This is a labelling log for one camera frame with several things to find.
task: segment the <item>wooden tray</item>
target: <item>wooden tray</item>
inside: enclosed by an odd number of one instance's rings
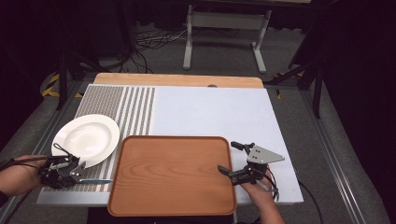
[[[129,136],[108,211],[115,217],[220,216],[236,207],[229,143],[222,137]]]

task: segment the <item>white plate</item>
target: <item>white plate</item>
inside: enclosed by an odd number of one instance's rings
[[[52,141],[54,156],[65,155],[56,148],[57,143],[76,157],[79,162],[87,162],[86,168],[107,158],[120,141],[120,128],[117,123],[104,115],[86,115],[73,119],[62,127]]]

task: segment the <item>dark sleeve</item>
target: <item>dark sleeve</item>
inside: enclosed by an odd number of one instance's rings
[[[2,207],[8,201],[8,196],[0,191],[0,207]]]

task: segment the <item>wooden edge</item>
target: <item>wooden edge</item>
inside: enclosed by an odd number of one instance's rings
[[[96,76],[93,84],[191,87],[215,85],[221,88],[264,88],[262,80],[258,77],[215,77],[131,73],[100,73]]]

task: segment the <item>human arm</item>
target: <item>human arm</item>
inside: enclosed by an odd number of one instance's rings
[[[41,156],[21,156],[15,161],[37,158]],[[45,165],[45,160],[27,161],[23,164],[27,165],[13,165],[0,172],[0,191],[2,200],[5,196],[12,197],[28,192],[31,189],[41,187],[38,169]]]
[[[271,187],[267,179],[261,180],[267,187]],[[241,184],[241,187],[248,193],[250,200],[257,206],[260,212],[261,224],[281,224],[285,223],[283,217],[277,210],[274,198],[271,192],[265,190],[260,184],[252,185],[250,183]]]

